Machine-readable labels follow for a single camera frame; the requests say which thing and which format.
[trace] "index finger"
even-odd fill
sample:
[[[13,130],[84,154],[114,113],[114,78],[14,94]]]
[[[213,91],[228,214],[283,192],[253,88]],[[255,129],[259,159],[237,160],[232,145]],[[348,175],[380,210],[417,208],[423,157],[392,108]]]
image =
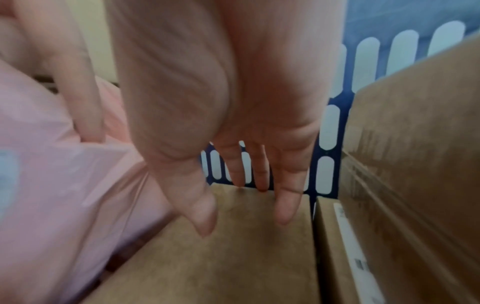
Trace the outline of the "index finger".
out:
[[[100,93],[85,41],[65,0],[14,0],[13,11],[51,69],[82,140],[102,142]]]

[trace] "wrinkled plastic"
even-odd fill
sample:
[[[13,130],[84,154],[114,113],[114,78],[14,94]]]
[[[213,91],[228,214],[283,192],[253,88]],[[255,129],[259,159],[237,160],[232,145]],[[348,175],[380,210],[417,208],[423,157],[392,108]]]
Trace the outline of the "wrinkled plastic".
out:
[[[106,143],[81,143],[61,97],[0,61],[0,303],[71,300],[171,215],[130,141],[119,89],[97,83]]]

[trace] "white label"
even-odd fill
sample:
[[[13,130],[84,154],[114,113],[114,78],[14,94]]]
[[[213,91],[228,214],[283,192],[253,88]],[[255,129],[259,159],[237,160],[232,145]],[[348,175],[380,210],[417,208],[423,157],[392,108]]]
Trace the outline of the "white label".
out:
[[[340,233],[345,246],[346,256],[355,281],[356,291],[361,304],[385,304],[385,298],[380,291],[377,280],[370,272],[369,264],[350,226],[344,208],[340,203],[335,203],[335,214]]]
[[[19,177],[17,157],[12,151],[0,150],[0,220],[14,201]]]

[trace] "blue crate wall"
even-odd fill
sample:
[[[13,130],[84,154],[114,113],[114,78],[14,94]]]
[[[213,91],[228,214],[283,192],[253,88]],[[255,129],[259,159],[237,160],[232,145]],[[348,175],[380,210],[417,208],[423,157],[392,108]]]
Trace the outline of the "blue crate wall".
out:
[[[477,7],[475,13],[480,14],[480,6]],[[355,93],[378,78],[457,44],[467,35],[478,32],[480,27],[480,19],[443,18],[437,22],[430,21],[428,26],[422,24],[413,27],[410,23],[404,23],[403,28],[399,28],[397,24],[393,26],[396,35],[386,35],[385,32],[379,32],[382,28],[374,27],[378,35],[373,36],[371,32],[375,31],[364,31],[357,23],[357,20],[347,20],[346,23],[330,100],[323,115],[305,181],[304,190],[305,194],[310,196],[312,209],[317,196],[338,196],[342,142]],[[250,157],[243,143],[240,142],[239,145],[245,167],[246,186],[255,187]],[[225,163],[213,145],[210,144],[202,151],[201,162],[208,183],[232,184]]]

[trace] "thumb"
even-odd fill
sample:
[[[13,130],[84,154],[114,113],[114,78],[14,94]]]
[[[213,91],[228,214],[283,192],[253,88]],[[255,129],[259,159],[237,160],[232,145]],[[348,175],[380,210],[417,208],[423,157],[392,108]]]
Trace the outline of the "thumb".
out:
[[[153,159],[147,163],[175,210],[186,217],[202,237],[210,235],[217,223],[217,204],[199,159]]]

